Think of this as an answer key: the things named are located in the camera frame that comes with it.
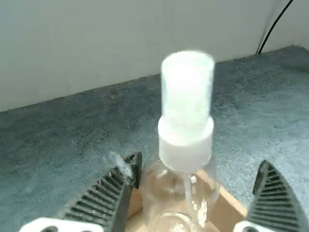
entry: black cable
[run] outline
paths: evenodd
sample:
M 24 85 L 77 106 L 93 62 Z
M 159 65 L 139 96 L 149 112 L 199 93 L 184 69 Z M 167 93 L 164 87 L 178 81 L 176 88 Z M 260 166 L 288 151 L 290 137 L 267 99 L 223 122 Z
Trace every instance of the black cable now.
M 290 0 L 290 1 L 288 2 L 288 4 L 286 4 L 286 6 L 284 7 L 284 9 L 282 10 L 282 12 L 280 13 L 280 15 L 276 18 L 275 22 L 273 23 L 273 25 L 271 26 L 269 32 L 267 33 L 267 36 L 265 37 L 265 39 L 264 39 L 264 41 L 263 41 L 263 43 L 262 43 L 262 46 L 260 47 L 260 49 L 257 48 L 256 54 L 261 54 L 261 52 L 262 52 L 262 50 L 263 50 L 263 48 L 264 48 L 264 46 L 265 46 L 265 44 L 266 44 L 266 42 L 267 42 L 267 40 L 268 40 L 270 34 L 271 34 L 271 32 L 272 32 L 272 30 L 275 28 L 275 26 L 276 26 L 276 24 L 278 23 L 279 19 L 281 18 L 281 16 L 284 14 L 284 12 L 288 9 L 288 7 L 291 5 L 291 3 L 292 3 L 293 1 L 294 1 L 294 0 Z

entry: white wall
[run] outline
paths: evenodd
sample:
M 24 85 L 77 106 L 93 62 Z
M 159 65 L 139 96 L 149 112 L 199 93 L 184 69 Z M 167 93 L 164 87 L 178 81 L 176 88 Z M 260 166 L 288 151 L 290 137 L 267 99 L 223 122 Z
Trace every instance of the white wall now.
M 254 54 L 269 15 L 286 3 L 0 1 L 0 111 L 159 73 L 177 50 L 206 50 L 218 61 Z M 309 1 L 294 1 L 265 51 L 309 48 L 308 9 Z

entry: spray bottle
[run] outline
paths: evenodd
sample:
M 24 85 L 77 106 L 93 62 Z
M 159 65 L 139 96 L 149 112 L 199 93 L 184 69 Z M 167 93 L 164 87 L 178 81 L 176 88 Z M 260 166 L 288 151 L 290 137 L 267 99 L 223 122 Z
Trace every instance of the spray bottle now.
M 143 168 L 141 190 L 148 232 L 199 232 L 219 195 L 211 155 L 213 58 L 171 54 L 161 66 L 162 116 L 158 152 Z M 204 170 L 208 182 L 198 171 Z

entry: white pump nozzle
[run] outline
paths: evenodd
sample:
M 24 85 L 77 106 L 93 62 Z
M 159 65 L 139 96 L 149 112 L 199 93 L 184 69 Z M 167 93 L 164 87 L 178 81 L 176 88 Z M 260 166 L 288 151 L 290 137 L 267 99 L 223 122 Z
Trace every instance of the white pump nozzle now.
M 213 70 L 213 58 L 198 51 L 174 53 L 162 63 L 159 155 L 171 169 L 195 172 L 210 159 Z

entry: carpeted floor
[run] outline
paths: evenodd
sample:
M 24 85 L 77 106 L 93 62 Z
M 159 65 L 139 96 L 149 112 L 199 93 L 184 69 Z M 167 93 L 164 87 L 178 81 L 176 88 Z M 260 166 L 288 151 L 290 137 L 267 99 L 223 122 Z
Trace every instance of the carpeted floor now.
M 248 207 L 268 159 L 309 215 L 309 51 L 217 64 L 213 154 L 220 181 Z M 0 230 L 53 216 L 110 165 L 157 142 L 158 75 L 0 113 Z

